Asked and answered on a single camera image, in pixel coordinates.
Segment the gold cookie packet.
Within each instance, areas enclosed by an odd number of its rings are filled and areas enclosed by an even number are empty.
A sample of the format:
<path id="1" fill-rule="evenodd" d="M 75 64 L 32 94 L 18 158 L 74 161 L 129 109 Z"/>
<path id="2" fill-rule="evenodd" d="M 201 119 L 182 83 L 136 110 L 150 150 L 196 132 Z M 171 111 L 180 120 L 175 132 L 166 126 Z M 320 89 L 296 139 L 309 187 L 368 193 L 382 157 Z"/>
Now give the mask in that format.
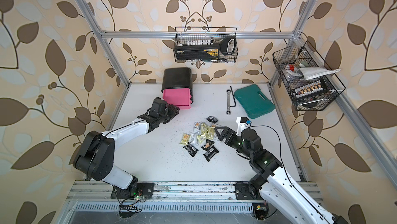
<path id="1" fill-rule="evenodd" d="M 180 144 L 181 145 L 188 145 L 191 139 L 191 135 L 187 133 L 183 133 Z"/>
<path id="2" fill-rule="evenodd" d="M 200 130 L 196 134 L 196 140 L 197 140 L 197 144 L 198 145 L 202 144 L 206 140 L 207 134 L 208 134 L 208 130 L 207 129 Z"/>
<path id="3" fill-rule="evenodd" d="M 213 126 L 208 126 L 206 138 L 209 140 L 213 140 L 215 138 L 215 128 Z"/>

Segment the pink top drawer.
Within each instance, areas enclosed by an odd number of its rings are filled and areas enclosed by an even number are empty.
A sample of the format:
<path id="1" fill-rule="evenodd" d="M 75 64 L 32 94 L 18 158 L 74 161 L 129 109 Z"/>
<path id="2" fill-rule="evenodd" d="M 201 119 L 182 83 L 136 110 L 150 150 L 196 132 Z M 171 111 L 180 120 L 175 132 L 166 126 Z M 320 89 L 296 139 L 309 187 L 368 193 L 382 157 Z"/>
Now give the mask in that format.
<path id="1" fill-rule="evenodd" d="M 174 105 L 181 110 L 191 108 L 191 89 L 190 88 L 174 88 L 164 89 L 163 99 L 170 105 Z"/>

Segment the white cookie packet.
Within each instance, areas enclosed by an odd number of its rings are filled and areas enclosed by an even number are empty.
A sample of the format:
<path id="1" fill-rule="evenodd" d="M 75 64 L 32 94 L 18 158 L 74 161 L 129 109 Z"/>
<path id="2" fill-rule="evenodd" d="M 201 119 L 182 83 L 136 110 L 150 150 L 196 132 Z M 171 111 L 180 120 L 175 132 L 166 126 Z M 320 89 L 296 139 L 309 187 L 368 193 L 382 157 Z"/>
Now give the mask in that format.
<path id="1" fill-rule="evenodd" d="M 202 122 L 195 122 L 194 127 L 193 127 L 193 133 L 196 135 L 201 135 L 203 133 L 202 131 Z"/>

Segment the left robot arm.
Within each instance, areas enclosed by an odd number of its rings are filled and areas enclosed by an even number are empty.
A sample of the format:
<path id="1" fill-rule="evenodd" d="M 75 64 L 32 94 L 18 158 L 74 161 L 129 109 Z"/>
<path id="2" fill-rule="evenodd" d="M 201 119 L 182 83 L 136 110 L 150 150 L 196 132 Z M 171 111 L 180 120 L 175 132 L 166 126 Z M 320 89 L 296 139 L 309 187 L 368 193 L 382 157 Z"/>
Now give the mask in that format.
<path id="1" fill-rule="evenodd" d="M 114 164 L 115 152 L 122 145 L 169 123 L 180 108 L 157 97 L 152 106 L 131 123 L 111 131 L 91 131 L 73 159 L 73 167 L 94 179 L 114 187 L 116 197 L 131 199 L 139 195 L 138 179 Z"/>

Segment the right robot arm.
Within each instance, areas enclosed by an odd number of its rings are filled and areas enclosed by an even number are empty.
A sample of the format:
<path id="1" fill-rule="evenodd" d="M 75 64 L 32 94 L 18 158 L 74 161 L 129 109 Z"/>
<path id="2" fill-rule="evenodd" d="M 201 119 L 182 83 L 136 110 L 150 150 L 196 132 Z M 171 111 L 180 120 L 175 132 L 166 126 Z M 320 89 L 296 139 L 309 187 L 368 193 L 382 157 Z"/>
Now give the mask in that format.
<path id="1" fill-rule="evenodd" d="M 346 224 L 347 221 L 318 204 L 287 172 L 283 162 L 262 146 L 256 131 L 240 134 L 228 127 L 216 127 L 220 141 L 249 158 L 256 175 L 248 182 L 252 197 L 272 204 L 293 224 Z"/>

